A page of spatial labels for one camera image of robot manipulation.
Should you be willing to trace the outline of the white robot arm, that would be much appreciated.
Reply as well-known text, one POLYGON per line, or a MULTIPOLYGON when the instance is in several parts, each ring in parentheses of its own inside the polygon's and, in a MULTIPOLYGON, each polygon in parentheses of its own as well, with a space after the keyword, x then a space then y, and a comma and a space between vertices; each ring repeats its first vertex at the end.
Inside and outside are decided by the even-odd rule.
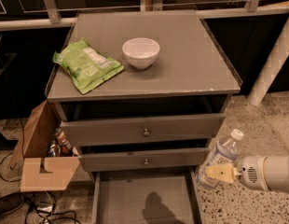
POLYGON ((205 174, 228 183, 239 180, 247 189, 289 194, 289 156, 249 156, 235 164, 207 166, 205 174))

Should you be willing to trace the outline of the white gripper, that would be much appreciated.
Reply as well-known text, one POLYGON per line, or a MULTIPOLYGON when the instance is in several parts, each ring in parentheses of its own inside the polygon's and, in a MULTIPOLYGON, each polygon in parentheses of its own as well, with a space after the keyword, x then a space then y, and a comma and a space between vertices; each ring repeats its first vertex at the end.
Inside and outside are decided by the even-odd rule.
POLYGON ((265 179, 266 156, 249 156, 238 160, 236 168, 232 163, 210 165, 205 168, 208 177, 233 183, 237 177, 247 189, 269 191, 265 179))

